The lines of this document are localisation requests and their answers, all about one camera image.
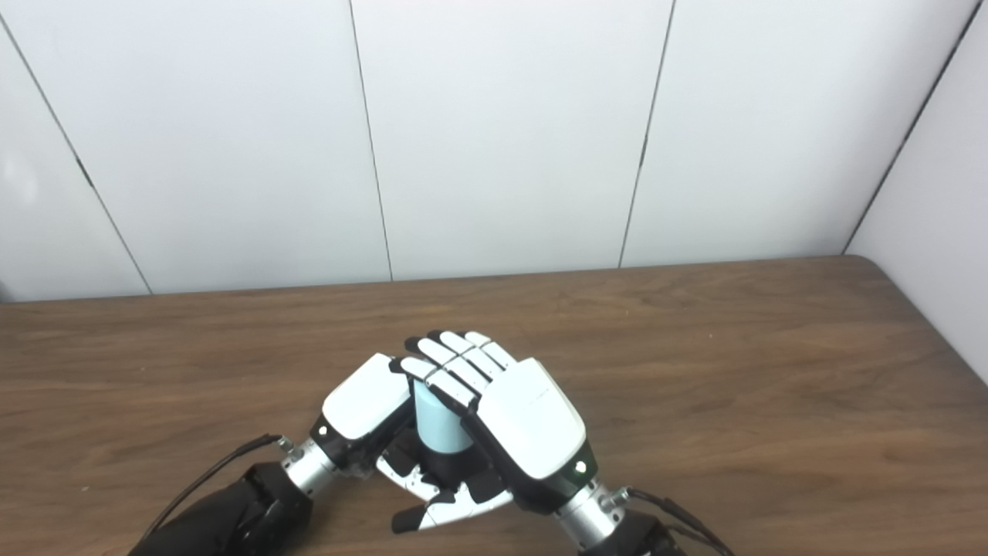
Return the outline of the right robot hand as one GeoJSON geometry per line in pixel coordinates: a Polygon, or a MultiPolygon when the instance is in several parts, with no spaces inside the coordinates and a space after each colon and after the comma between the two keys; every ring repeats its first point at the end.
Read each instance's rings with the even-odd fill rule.
{"type": "Polygon", "coordinates": [[[477,331],[431,331],[406,340],[406,357],[389,362],[410,388],[423,388],[472,440],[467,474],[442,486],[425,441],[386,451],[378,468],[423,504],[393,515],[395,534],[440,527],[514,503],[548,515],[579,495],[597,474],[586,426],[539,360],[516,359],[477,331]]]}

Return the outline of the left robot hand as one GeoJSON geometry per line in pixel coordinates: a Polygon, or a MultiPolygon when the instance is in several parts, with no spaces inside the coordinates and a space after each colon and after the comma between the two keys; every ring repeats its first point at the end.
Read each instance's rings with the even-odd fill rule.
{"type": "Polygon", "coordinates": [[[316,499],[338,477],[367,478],[386,449],[411,426],[413,398],[392,357],[375,353],[323,401],[289,471],[304,495],[316,499]]]}

